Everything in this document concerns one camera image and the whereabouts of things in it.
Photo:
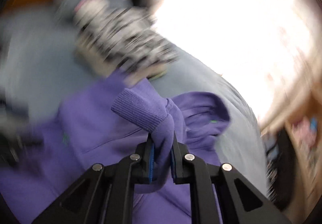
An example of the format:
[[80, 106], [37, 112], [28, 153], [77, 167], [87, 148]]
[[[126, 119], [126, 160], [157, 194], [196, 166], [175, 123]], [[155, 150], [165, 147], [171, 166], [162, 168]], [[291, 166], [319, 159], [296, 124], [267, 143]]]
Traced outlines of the purple hoodie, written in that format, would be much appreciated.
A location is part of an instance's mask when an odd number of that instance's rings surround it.
[[41, 144], [26, 148], [17, 167], [1, 168], [1, 195], [20, 223], [31, 223], [93, 164], [118, 163], [149, 136], [158, 179], [136, 188], [133, 223], [190, 223], [189, 186], [173, 183], [166, 159], [177, 140], [218, 165], [215, 141], [230, 123], [228, 110], [212, 93], [166, 99], [146, 79], [132, 87], [123, 80], [114, 72], [21, 132]]

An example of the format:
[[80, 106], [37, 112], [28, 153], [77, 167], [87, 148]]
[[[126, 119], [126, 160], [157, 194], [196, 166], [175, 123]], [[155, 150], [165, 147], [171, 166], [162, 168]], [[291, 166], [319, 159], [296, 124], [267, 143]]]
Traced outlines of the black white patterned folded garment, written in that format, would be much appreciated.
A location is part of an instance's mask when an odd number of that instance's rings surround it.
[[75, 54], [101, 77], [119, 70], [128, 85], [164, 75], [177, 61], [175, 46], [138, 7], [112, 8], [109, 0], [82, 0], [74, 9], [79, 28]]

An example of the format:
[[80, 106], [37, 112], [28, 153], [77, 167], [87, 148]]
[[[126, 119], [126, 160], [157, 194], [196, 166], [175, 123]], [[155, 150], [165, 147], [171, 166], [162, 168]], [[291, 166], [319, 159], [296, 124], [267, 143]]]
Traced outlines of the light blue bed blanket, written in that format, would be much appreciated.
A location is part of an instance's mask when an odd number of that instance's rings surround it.
[[[77, 34], [72, 23], [58, 20], [48, 8], [1, 17], [1, 87], [9, 100], [28, 107], [30, 119], [52, 115], [63, 99], [98, 80], [75, 58]], [[166, 75], [152, 81], [155, 90], [165, 98], [194, 91], [218, 95], [231, 123], [216, 152], [267, 193], [265, 150], [253, 111], [225, 79], [185, 51], [179, 54]]]

